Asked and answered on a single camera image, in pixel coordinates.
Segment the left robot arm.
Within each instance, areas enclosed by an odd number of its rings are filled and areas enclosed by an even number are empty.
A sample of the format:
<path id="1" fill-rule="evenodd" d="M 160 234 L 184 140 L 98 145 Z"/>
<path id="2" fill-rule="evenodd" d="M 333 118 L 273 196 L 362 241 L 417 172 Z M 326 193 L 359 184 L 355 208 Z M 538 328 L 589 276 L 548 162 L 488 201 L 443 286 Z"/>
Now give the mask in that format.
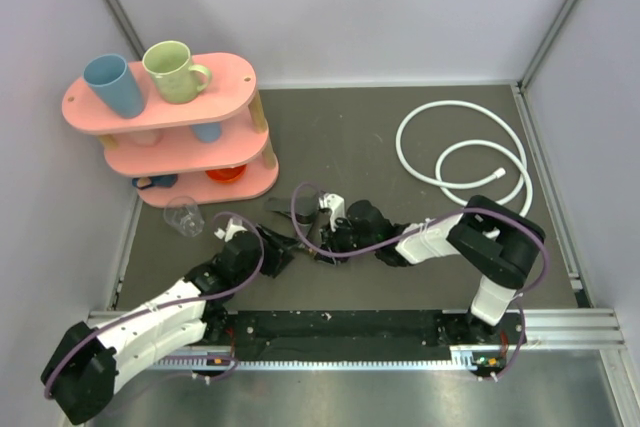
<path id="1" fill-rule="evenodd" d="M 94 327 L 80 321 L 63 334 L 40 380 L 46 399 L 74 425 L 101 413 L 130 380 L 177 349 L 226 334 L 222 304 L 258 274 L 277 275 L 301 238 L 236 219 L 219 230 L 223 244 L 211 259 L 191 268 L 166 291 Z"/>

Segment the black faucet mixer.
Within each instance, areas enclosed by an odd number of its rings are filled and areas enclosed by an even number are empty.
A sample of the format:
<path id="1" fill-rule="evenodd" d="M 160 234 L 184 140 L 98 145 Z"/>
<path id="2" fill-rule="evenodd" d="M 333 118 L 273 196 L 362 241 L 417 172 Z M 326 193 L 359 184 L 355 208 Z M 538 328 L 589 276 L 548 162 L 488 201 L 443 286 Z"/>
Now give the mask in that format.
<path id="1" fill-rule="evenodd" d="M 264 209 L 268 212 L 287 217 L 289 220 L 295 219 L 300 231 L 304 237 L 307 238 L 308 228 L 310 227 L 310 216 L 316 210 L 319 210 L 318 198 L 319 196 L 317 194 L 313 194 L 311 196 L 299 196 L 294 202 L 294 207 L 291 207 L 291 198 L 271 197 L 265 202 Z M 293 233 L 289 237 L 297 238 L 300 244 L 307 247 L 296 233 Z"/>

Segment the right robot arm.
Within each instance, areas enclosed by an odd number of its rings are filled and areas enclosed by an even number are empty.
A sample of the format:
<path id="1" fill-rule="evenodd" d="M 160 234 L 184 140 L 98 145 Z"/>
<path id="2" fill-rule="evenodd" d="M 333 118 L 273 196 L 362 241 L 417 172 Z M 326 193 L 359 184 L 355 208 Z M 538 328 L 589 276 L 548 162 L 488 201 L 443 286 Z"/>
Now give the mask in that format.
<path id="1" fill-rule="evenodd" d="M 347 207 L 342 197 L 327 193 L 318 204 L 329 222 L 320 229 L 321 245 L 314 251 L 326 262 L 369 252 L 391 267 L 450 256 L 469 262 L 481 280 L 466 327 L 481 343 L 502 332 L 502 318 L 523 292 L 546 240 L 540 226 L 482 195 L 473 196 L 460 213 L 412 224 L 391 222 L 368 200 Z"/>

